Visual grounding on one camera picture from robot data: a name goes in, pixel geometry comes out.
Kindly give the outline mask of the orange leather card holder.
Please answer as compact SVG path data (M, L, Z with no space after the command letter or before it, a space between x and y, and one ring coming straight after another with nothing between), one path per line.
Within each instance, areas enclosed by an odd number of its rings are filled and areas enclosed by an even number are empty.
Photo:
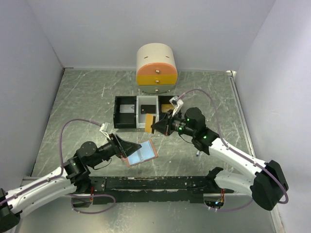
M153 160L158 157L157 151L151 139L141 142L141 148L134 152L127 158L122 158L123 162L126 162L128 167L136 166L138 164Z

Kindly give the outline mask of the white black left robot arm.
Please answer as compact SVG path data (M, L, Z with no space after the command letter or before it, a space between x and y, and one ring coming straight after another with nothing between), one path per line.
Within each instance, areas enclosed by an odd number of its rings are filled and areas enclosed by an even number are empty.
M67 194L84 194L90 190L90 168L111 157L127 158L141 148L141 144L122 140L110 134L106 144L97 147L84 142L73 157L48 175L25 186L0 191L0 231L14 228L21 215Z

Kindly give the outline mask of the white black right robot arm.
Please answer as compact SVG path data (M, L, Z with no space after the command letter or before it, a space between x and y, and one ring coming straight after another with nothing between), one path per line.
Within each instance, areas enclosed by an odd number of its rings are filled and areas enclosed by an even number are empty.
M250 196L257 205L268 211L278 203L288 203L289 187L280 164L274 160L260 160L229 144L220 133L206 126L206 118L199 108L189 108L184 118L177 117L173 110L169 110L151 128L165 136L173 132L190 136L198 151L215 156L240 172L240 175L231 176L224 170L220 171L206 181L209 192L236 190Z

